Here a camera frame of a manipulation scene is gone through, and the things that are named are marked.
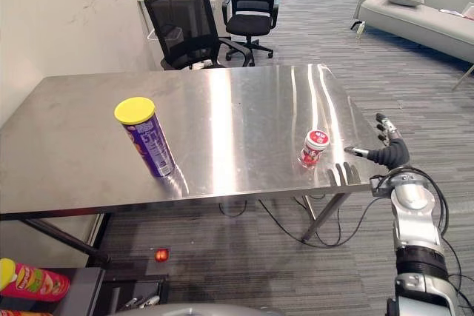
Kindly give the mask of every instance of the pringles can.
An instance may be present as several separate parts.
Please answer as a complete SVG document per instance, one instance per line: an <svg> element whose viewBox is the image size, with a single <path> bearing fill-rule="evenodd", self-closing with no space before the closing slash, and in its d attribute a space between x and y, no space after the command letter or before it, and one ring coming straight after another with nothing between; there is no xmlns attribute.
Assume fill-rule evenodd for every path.
<svg viewBox="0 0 474 316"><path fill-rule="evenodd" d="M8 258L0 259L0 273L1 296L58 301L69 289L67 277Z"/></svg>
<svg viewBox="0 0 474 316"><path fill-rule="evenodd" d="M115 117L121 122L151 174L169 175L175 162L155 114L155 104L148 98L128 98L117 105Z"/></svg>
<svg viewBox="0 0 474 316"><path fill-rule="evenodd" d="M48 312L0 310L0 316L53 316Z"/></svg>

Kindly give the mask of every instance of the chair armrest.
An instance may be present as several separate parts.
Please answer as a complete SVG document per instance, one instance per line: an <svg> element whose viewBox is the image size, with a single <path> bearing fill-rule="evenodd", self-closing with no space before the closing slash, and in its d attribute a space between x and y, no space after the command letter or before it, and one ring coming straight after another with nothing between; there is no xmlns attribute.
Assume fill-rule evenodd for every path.
<svg viewBox="0 0 474 316"><path fill-rule="evenodd" d="M176 68L172 67L164 58L161 60L160 64L164 70L176 70Z"/></svg>
<svg viewBox="0 0 474 316"><path fill-rule="evenodd" d="M224 0L222 2L222 17L224 18L224 24L227 26L227 7L229 6L230 0Z"/></svg>
<svg viewBox="0 0 474 316"><path fill-rule="evenodd" d="M279 0L273 0L273 9L272 9L272 29L276 26L276 19L278 18L278 8L280 6Z"/></svg>
<svg viewBox="0 0 474 316"><path fill-rule="evenodd" d="M238 50L240 53L244 55L245 61L244 61L244 64L242 64L243 67L248 66L250 61L253 62L253 53L248 48L242 46L241 44L237 44L234 41L231 41L228 38L224 38L224 37L219 37L219 41L222 44L226 44L227 46L232 47L235 50Z"/></svg>

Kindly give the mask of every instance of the yellow lid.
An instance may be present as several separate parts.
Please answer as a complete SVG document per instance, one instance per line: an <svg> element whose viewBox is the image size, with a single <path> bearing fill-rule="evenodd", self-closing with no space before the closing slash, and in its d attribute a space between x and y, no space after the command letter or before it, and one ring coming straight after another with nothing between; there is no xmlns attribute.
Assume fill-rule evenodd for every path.
<svg viewBox="0 0 474 316"><path fill-rule="evenodd" d="M0 259L0 291L5 289L15 277L15 262L8 258Z"/></svg>
<svg viewBox="0 0 474 316"><path fill-rule="evenodd" d="M125 125L145 122L155 113L155 104L148 98L128 98L116 106L114 115Z"/></svg>

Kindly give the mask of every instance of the table top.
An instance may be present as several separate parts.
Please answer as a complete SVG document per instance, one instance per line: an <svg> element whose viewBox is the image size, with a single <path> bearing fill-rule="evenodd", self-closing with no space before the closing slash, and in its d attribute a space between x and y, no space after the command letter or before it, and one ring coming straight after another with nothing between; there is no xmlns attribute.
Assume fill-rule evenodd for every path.
<svg viewBox="0 0 474 316"><path fill-rule="evenodd" d="M113 116L133 96L156 104L177 163L167 178L150 175ZM331 144L308 169L298 155L312 128ZM0 135L0 217L10 220L355 192L384 171L344 152L381 143L323 64L49 77Z"/></svg>

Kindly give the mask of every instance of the black office chair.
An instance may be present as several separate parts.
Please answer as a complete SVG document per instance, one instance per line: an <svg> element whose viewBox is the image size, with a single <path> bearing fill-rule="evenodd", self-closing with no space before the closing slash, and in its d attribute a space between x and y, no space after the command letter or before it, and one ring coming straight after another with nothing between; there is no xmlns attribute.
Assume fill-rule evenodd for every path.
<svg viewBox="0 0 474 316"><path fill-rule="evenodd" d="M232 1L232 17L227 20L227 7ZM237 42L243 44L251 50L263 50L268 52L268 58L273 57L273 50L260 46L259 41L252 41L252 36L267 35L271 29L276 26L278 17L278 0L224 0L222 2L222 15L226 30L233 35L245 36L247 42ZM266 13L266 15L258 14L241 14L240 12L257 12ZM229 61L231 55L235 53L234 49L227 52L225 58ZM251 62L250 66L255 66L255 62Z"/></svg>
<svg viewBox="0 0 474 316"><path fill-rule="evenodd" d="M217 62L221 44L244 54L243 67L253 62L247 48L228 38L219 38L209 0L144 0L163 49L161 66L181 70L210 59L206 68L222 68Z"/></svg>

